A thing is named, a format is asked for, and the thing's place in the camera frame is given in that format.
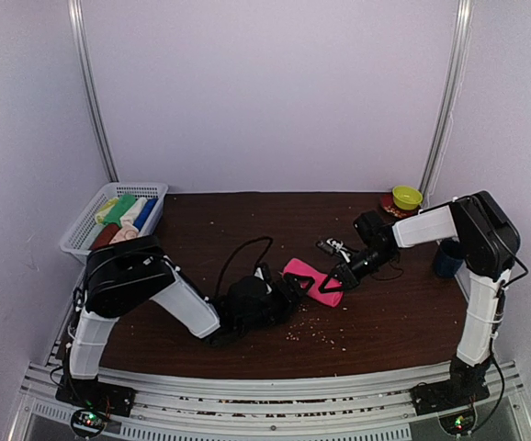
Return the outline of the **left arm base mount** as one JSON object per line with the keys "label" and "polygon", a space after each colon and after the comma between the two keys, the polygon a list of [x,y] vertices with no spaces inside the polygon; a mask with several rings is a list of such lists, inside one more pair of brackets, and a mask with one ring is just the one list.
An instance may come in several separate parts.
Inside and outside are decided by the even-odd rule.
{"label": "left arm base mount", "polygon": [[136,391],[110,383],[97,383],[91,388],[64,386],[56,390],[55,399],[81,409],[129,417]]}

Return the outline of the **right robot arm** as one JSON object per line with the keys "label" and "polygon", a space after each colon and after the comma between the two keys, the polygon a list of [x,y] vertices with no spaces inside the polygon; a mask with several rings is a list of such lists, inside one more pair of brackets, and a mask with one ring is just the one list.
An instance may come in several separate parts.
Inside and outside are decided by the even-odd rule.
{"label": "right robot arm", "polygon": [[469,271],[469,303],[457,353],[450,364],[450,379],[442,395],[448,404],[463,404],[484,382],[492,362],[491,345],[503,319],[504,297],[514,283],[520,236],[504,211],[487,191],[456,198],[393,223],[375,211],[362,213],[354,227],[365,247],[353,250],[328,238],[317,246],[340,258],[326,276],[343,291],[357,288],[367,277],[393,260],[402,249],[418,244],[456,240]]}

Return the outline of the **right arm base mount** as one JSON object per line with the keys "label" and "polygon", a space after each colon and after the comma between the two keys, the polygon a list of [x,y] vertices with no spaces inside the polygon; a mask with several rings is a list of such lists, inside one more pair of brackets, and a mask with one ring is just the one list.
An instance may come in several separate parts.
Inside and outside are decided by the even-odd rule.
{"label": "right arm base mount", "polygon": [[490,391],[485,384],[470,387],[469,390],[457,390],[451,380],[419,383],[410,389],[410,394],[417,416],[469,406],[475,401],[490,397]]}

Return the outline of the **pink towel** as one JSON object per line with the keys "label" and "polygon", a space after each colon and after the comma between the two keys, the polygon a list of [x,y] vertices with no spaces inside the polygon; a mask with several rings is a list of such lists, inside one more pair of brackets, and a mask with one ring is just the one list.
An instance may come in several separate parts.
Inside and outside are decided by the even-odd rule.
{"label": "pink towel", "polygon": [[283,274],[285,273],[294,273],[313,277],[314,285],[307,290],[307,295],[311,299],[316,300],[325,306],[332,308],[337,307],[343,299],[344,293],[321,294],[317,287],[325,274],[318,271],[313,266],[310,266],[309,264],[299,260],[298,258],[292,258],[288,261],[283,269]]}

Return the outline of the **orange bunny pattern towel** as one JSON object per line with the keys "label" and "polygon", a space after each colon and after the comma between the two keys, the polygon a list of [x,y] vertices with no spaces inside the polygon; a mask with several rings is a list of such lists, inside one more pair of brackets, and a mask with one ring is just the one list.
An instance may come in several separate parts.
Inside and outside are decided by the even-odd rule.
{"label": "orange bunny pattern towel", "polygon": [[117,233],[110,240],[110,244],[121,243],[129,240],[136,239],[139,236],[139,230],[133,225],[126,224],[121,227]]}

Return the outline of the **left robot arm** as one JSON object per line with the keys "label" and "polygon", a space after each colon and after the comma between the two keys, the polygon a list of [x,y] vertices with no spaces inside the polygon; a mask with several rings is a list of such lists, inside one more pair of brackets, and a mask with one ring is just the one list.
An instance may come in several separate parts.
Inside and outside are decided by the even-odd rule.
{"label": "left robot arm", "polygon": [[219,347],[285,322],[313,285],[313,278],[294,273],[273,279],[268,265],[257,260],[251,275],[233,283],[226,294],[208,298],[154,236],[100,247],[87,257],[81,285],[74,292],[73,336],[62,385],[85,408],[103,401],[98,373],[108,338],[122,316],[148,301],[197,339]]}

